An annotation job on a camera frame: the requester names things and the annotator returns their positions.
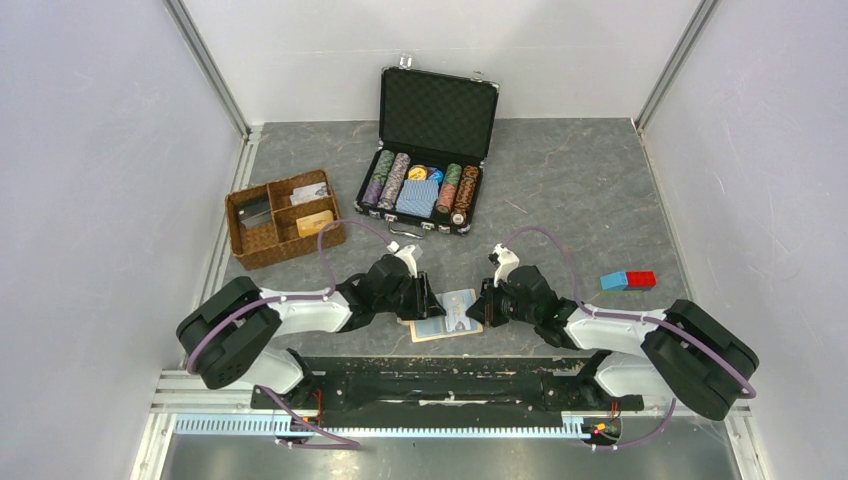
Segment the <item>gold card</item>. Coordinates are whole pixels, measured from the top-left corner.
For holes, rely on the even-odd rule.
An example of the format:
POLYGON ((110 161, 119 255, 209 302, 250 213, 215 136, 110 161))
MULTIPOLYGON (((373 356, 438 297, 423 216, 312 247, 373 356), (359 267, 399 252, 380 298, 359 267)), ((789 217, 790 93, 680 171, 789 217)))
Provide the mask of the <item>gold card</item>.
POLYGON ((334 220, 335 214, 329 209, 299 217, 295 222, 298 236, 305 238, 315 235, 334 220))

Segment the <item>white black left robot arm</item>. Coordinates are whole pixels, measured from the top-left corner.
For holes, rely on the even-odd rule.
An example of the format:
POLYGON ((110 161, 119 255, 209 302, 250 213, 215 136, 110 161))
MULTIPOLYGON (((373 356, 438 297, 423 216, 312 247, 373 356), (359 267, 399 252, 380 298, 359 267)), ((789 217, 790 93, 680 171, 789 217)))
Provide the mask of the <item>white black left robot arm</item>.
POLYGON ((175 335, 187 355, 186 371, 208 389, 249 381, 297 408, 312 399, 314 381, 296 352, 275 354, 271 341, 305 332, 346 333, 383 313, 413 321, 444 315, 427 274, 412 258, 386 254, 367 272, 325 291, 269 290, 240 276, 184 318, 175 335))

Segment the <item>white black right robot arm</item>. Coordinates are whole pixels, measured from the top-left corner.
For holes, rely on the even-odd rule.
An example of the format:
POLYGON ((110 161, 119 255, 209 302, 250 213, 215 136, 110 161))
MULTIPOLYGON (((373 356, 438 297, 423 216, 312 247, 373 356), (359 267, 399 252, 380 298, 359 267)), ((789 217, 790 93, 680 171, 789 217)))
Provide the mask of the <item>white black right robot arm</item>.
POLYGON ((560 297, 535 266, 487 278, 467 316, 491 327, 533 326, 549 345, 594 350, 580 400, 602 408, 614 398, 674 398, 710 420, 722 420, 739 399, 752 399, 755 352, 698 304, 678 299, 666 309, 603 309, 560 297))

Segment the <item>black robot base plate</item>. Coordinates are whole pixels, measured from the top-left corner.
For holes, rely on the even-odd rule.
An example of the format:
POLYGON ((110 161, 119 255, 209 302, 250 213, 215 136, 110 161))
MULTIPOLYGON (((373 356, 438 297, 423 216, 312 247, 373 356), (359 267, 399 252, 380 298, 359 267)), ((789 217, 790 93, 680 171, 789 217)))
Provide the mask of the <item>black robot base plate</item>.
POLYGON ((595 358, 308 357, 282 400, 325 428, 555 427, 563 412, 638 412, 592 379, 595 358))

